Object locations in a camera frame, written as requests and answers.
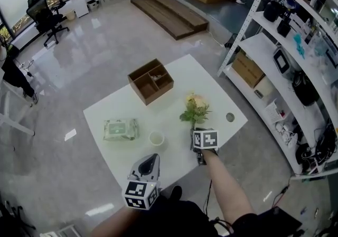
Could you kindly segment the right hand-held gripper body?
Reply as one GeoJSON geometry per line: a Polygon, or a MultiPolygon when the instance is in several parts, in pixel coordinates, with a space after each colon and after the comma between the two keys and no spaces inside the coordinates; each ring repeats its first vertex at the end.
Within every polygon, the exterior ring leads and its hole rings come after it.
{"type": "Polygon", "coordinates": [[[190,130],[190,150],[196,154],[199,166],[206,165],[202,150],[208,150],[218,154],[218,131],[212,129],[195,128],[190,130]]]}

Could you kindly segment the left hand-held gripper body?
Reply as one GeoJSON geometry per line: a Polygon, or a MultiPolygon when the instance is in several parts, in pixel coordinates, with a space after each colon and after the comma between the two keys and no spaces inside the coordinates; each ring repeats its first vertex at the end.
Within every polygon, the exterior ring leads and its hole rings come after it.
{"type": "Polygon", "coordinates": [[[133,170],[127,179],[127,186],[122,193],[125,205],[138,210],[149,210],[159,197],[159,171],[142,175],[133,170]]]}

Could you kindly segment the white translucent vase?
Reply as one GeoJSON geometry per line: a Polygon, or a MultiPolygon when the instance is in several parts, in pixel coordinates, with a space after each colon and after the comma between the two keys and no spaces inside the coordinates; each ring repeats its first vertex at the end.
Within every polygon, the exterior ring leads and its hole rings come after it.
{"type": "Polygon", "coordinates": [[[167,138],[161,131],[152,131],[148,140],[153,151],[164,152],[167,149],[167,138]]]}

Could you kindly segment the yellow artificial flowers bunch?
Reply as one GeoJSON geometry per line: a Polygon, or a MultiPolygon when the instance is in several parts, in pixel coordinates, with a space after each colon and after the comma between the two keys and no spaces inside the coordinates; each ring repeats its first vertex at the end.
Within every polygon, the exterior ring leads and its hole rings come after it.
{"type": "Polygon", "coordinates": [[[203,96],[196,94],[194,92],[190,93],[186,97],[185,101],[185,110],[180,114],[180,121],[189,122],[192,129],[196,128],[196,125],[203,124],[208,120],[208,113],[210,105],[204,99],[203,96]]]}

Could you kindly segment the person's right forearm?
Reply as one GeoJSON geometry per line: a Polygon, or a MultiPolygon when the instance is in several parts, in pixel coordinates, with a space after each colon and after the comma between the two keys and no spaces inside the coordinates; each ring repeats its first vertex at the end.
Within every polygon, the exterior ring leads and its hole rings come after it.
{"type": "Polygon", "coordinates": [[[203,150],[202,154],[224,220],[232,224],[238,218],[253,213],[244,190],[228,172],[219,156],[210,150],[203,150]]]}

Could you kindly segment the person's left forearm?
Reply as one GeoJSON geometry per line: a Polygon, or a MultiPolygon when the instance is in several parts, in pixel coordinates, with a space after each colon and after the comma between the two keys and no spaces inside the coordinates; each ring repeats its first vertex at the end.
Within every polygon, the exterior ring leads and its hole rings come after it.
{"type": "Polygon", "coordinates": [[[121,237],[139,216],[139,210],[125,206],[97,225],[91,237],[121,237]]]}

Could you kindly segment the green wet wipes packet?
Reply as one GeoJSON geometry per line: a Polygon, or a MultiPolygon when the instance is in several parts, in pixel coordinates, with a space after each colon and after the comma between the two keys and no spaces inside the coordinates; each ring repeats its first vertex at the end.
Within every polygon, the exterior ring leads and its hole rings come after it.
{"type": "Polygon", "coordinates": [[[104,121],[105,141],[132,141],[139,138],[137,119],[120,118],[104,121]]]}

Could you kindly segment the person's black clothing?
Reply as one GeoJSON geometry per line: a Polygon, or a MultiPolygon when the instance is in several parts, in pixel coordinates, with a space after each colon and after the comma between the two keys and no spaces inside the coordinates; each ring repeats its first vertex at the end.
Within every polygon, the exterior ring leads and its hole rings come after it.
{"type": "MultiPolygon", "coordinates": [[[[159,197],[152,209],[143,212],[124,236],[222,237],[194,202],[164,196],[159,197]]],[[[234,221],[229,237],[269,237],[269,234],[259,216],[249,213],[234,221]]]]}

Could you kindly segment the white table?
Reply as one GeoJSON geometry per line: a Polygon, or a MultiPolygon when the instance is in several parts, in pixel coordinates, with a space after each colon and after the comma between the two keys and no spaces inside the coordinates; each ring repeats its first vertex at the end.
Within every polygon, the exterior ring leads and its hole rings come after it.
{"type": "Polygon", "coordinates": [[[196,155],[190,150],[190,124],[179,119],[189,93],[203,96],[210,105],[211,112],[202,127],[218,131],[220,146],[247,122],[237,105],[193,56],[183,56],[167,64],[166,69],[174,86],[149,105],[146,106],[132,87],[126,85],[84,110],[95,142],[121,188],[126,187],[132,165],[153,153],[160,156],[162,188],[197,167],[196,155]],[[104,121],[118,118],[137,119],[139,138],[133,141],[103,140],[104,121]],[[152,131],[161,131],[166,136],[167,149],[164,152],[151,149],[148,136],[152,131]]]}

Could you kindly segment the brown wooden organizer box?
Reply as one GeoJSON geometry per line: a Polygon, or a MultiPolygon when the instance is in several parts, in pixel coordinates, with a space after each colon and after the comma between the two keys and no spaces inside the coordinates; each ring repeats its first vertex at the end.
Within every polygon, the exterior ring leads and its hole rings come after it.
{"type": "Polygon", "coordinates": [[[153,59],[130,73],[128,81],[146,106],[174,86],[173,78],[158,59],[153,59]]]}

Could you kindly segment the white perforated basket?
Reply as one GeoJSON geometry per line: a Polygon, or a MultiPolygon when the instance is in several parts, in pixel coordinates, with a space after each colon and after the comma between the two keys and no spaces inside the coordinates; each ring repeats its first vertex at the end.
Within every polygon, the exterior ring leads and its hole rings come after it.
{"type": "Polygon", "coordinates": [[[266,106],[265,112],[272,124],[284,120],[285,113],[278,109],[274,101],[266,106]]]}

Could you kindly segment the closed cardboard box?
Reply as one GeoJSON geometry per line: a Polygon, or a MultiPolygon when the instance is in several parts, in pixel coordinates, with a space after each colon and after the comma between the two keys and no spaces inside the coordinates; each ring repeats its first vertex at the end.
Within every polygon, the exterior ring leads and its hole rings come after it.
{"type": "Polygon", "coordinates": [[[256,63],[246,57],[242,52],[238,52],[232,63],[232,68],[252,89],[265,76],[263,71],[256,63]]]}

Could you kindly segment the white appliance with black screen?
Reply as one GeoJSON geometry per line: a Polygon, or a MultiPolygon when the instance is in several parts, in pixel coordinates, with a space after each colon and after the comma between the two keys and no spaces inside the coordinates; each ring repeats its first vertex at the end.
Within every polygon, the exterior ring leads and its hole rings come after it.
{"type": "Polygon", "coordinates": [[[288,54],[282,47],[278,47],[274,51],[273,60],[281,75],[285,76],[294,72],[288,54]]]}

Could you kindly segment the white metal shelving unit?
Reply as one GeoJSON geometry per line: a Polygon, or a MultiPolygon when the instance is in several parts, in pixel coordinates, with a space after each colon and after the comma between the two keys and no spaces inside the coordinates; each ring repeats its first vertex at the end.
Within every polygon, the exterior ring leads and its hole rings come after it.
{"type": "Polygon", "coordinates": [[[277,141],[293,170],[293,179],[338,174],[338,0],[275,0],[280,15],[270,22],[263,16],[271,0],[254,0],[226,55],[219,73],[225,74],[244,95],[277,141]],[[299,33],[305,59],[296,50],[293,36],[299,33]],[[282,47],[294,72],[281,75],[274,51],[282,47]],[[232,68],[238,52],[253,60],[265,76],[252,89],[232,68]],[[304,106],[292,87],[295,72],[303,71],[319,99],[304,106]],[[285,113],[272,124],[265,108],[275,102],[285,113]]]}

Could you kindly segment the black equipment pack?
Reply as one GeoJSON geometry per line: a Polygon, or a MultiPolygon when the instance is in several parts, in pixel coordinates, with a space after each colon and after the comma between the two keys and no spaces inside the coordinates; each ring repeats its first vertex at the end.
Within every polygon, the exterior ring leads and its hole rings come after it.
{"type": "Polygon", "coordinates": [[[302,222],[278,206],[258,215],[259,237],[291,237],[301,226],[302,222]]]}

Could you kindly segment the black round pot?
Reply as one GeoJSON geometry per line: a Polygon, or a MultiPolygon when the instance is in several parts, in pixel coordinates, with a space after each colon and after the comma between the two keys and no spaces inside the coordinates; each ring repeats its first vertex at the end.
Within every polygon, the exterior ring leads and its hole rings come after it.
{"type": "Polygon", "coordinates": [[[303,71],[295,72],[292,87],[301,103],[308,107],[319,99],[319,94],[303,71]]]}

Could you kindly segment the brown wooden steps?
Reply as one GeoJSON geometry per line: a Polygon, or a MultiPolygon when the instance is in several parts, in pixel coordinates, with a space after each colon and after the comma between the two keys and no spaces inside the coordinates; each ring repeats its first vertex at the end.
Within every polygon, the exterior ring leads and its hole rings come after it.
{"type": "Polygon", "coordinates": [[[173,39],[205,31],[209,22],[177,0],[130,0],[173,39]]]}

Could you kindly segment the teal plastic figure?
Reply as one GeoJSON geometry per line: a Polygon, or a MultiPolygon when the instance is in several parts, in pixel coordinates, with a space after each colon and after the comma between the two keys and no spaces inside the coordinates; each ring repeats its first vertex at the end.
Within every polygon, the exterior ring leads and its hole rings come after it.
{"type": "Polygon", "coordinates": [[[302,46],[302,38],[301,38],[301,35],[299,33],[296,33],[294,36],[293,36],[293,39],[296,43],[296,50],[297,52],[299,53],[299,55],[305,59],[305,49],[303,48],[302,46]]]}

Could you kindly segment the white side desk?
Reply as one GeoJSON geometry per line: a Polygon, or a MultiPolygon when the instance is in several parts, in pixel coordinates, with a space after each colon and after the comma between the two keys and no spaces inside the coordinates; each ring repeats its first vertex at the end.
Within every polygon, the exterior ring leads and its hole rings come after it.
{"type": "Polygon", "coordinates": [[[7,90],[4,95],[4,103],[3,108],[4,112],[0,112],[0,127],[3,124],[7,124],[11,126],[12,128],[15,128],[21,132],[24,132],[30,136],[35,135],[35,131],[29,129],[26,126],[23,126],[20,124],[20,121],[27,115],[28,110],[33,107],[33,103],[27,101],[25,98],[23,98],[9,83],[7,83],[4,79],[5,72],[2,68],[0,68],[0,92],[2,87],[6,87],[7,90]],[[18,99],[23,103],[23,107],[20,109],[20,111],[17,113],[17,116],[15,119],[12,119],[10,117],[10,105],[11,105],[11,93],[18,97],[18,99]]]}

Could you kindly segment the black round speaker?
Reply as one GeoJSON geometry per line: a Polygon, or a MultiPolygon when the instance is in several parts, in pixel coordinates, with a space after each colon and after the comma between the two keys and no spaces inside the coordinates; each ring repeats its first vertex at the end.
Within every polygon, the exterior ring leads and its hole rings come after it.
{"type": "Polygon", "coordinates": [[[280,15],[280,4],[271,0],[265,7],[263,16],[266,20],[274,22],[280,15]]]}

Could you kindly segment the black office chair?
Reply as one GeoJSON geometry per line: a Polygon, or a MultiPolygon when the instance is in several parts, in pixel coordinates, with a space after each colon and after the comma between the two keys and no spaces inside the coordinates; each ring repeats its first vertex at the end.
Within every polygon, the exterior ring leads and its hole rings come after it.
{"type": "Polygon", "coordinates": [[[68,27],[62,27],[63,15],[59,13],[66,2],[61,2],[52,8],[49,8],[46,0],[28,0],[28,8],[26,14],[34,21],[36,29],[40,34],[48,34],[48,38],[44,42],[47,47],[47,42],[54,36],[55,43],[58,44],[57,33],[67,30],[68,27]]]}

